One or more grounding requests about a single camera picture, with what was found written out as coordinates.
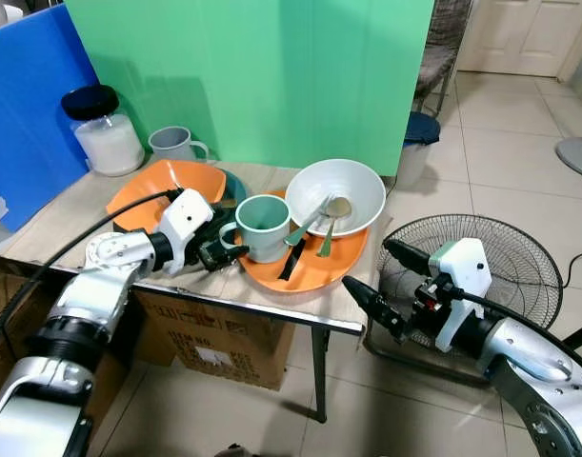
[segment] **jar lid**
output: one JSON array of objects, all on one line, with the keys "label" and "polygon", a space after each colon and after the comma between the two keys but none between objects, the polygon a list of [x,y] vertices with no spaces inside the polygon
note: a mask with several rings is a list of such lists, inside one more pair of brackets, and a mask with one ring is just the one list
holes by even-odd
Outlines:
[{"label": "jar lid", "polygon": [[89,121],[112,113],[119,106],[115,89],[96,84],[75,89],[62,97],[64,112],[76,121]]}]

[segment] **blue board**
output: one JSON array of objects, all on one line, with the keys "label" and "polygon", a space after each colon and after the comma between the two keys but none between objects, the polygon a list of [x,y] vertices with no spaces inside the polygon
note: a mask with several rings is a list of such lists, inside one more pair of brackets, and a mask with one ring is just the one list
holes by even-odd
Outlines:
[{"label": "blue board", "polygon": [[87,171],[60,99],[96,75],[65,6],[0,29],[0,196],[17,230]]}]

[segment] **metal spoon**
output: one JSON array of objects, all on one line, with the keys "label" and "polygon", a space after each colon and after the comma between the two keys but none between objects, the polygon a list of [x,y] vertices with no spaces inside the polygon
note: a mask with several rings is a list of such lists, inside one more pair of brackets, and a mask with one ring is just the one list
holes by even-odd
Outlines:
[{"label": "metal spoon", "polygon": [[303,226],[301,226],[300,228],[295,230],[290,235],[287,235],[287,237],[284,239],[284,242],[289,246],[297,246],[299,244],[299,242],[301,241],[301,238],[303,237],[305,232],[308,231],[311,224],[313,224],[313,221],[318,219],[318,216],[322,216],[325,213],[324,212],[325,208],[327,207],[327,204],[331,200],[331,198],[332,198],[332,195],[328,195],[327,198],[325,198],[322,202],[320,202],[320,205],[318,205],[318,208],[316,208],[311,213],[310,217],[308,217],[308,219],[306,219],[306,222],[303,223]]},{"label": "metal spoon", "polygon": [[350,201],[345,197],[335,197],[328,202],[324,214],[332,220],[327,236],[325,236],[325,241],[323,241],[320,250],[316,254],[318,257],[329,257],[331,255],[332,229],[335,226],[335,221],[337,221],[337,219],[351,214]]}]

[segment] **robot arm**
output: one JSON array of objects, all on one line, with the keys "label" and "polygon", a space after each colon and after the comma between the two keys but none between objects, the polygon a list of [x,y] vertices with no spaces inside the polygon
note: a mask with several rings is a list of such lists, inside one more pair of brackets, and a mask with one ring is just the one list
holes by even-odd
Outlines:
[{"label": "robot arm", "polygon": [[402,265],[430,276],[415,292],[410,319],[349,276],[358,305],[399,343],[417,328],[447,351],[459,348],[519,413],[543,457],[582,457],[582,359],[544,330],[484,309],[491,276],[479,240],[444,245],[433,256],[397,240],[385,248]]},{"label": "robot arm", "polygon": [[197,258],[218,269],[245,252],[222,250],[214,240],[227,216],[186,189],[166,208],[154,234],[103,233],[90,240],[83,270],[0,390],[0,456],[85,455],[91,422],[83,408],[130,286],[158,269],[174,274]]}]

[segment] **white bowl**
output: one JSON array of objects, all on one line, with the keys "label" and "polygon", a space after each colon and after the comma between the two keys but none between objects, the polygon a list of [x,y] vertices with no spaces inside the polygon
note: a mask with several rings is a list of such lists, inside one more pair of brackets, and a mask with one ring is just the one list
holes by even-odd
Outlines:
[{"label": "white bowl", "polygon": [[[323,160],[299,171],[287,188],[286,201],[294,223],[301,226],[328,195],[346,197],[351,203],[351,215],[335,222],[334,237],[368,227],[386,203],[384,183],[375,171],[353,160]],[[325,236],[330,224],[331,219],[319,217],[308,232]]]}]

